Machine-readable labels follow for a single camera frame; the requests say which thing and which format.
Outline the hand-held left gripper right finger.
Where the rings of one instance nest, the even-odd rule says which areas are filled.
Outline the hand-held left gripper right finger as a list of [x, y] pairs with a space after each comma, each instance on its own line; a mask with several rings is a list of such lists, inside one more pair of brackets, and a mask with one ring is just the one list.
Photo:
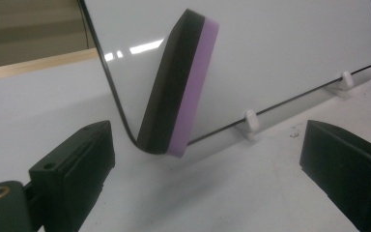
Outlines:
[[307, 122], [300, 166], [360, 232], [371, 232], [371, 143], [324, 122]]

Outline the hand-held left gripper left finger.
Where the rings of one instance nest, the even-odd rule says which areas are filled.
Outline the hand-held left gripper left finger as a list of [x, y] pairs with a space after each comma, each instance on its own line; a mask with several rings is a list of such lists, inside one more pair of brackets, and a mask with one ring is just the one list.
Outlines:
[[109, 121], [86, 126], [29, 169], [45, 232], [77, 232], [115, 166]]

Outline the purple and black whiteboard eraser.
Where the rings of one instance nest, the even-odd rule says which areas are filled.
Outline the purple and black whiteboard eraser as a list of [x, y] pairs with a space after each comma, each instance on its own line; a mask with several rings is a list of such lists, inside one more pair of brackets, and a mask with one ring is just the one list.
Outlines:
[[218, 30], [218, 23], [190, 9], [176, 22], [137, 135], [143, 151], [185, 153]]

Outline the white whiteboard foot clip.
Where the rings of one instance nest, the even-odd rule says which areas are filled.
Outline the white whiteboard foot clip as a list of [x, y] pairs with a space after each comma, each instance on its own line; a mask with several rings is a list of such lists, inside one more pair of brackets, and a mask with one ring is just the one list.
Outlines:
[[343, 72], [341, 77], [326, 87], [326, 89], [340, 98], [347, 98], [348, 91], [354, 87], [354, 78], [350, 72]]
[[245, 139], [254, 140], [255, 135], [260, 128], [256, 112], [253, 110], [247, 110], [244, 113], [243, 120], [236, 125], [236, 128]]

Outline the wooden table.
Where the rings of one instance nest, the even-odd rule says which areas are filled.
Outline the wooden table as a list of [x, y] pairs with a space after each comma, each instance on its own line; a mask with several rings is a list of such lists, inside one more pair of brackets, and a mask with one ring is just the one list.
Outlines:
[[95, 48], [0, 67], [0, 78], [98, 58]]

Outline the white whiteboard with black rim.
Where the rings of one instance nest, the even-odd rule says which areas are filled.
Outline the white whiteboard with black rim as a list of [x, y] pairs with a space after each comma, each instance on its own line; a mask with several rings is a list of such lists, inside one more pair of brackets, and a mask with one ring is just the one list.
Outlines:
[[371, 0], [80, 0], [128, 135], [190, 9], [219, 25], [188, 143], [371, 67]]

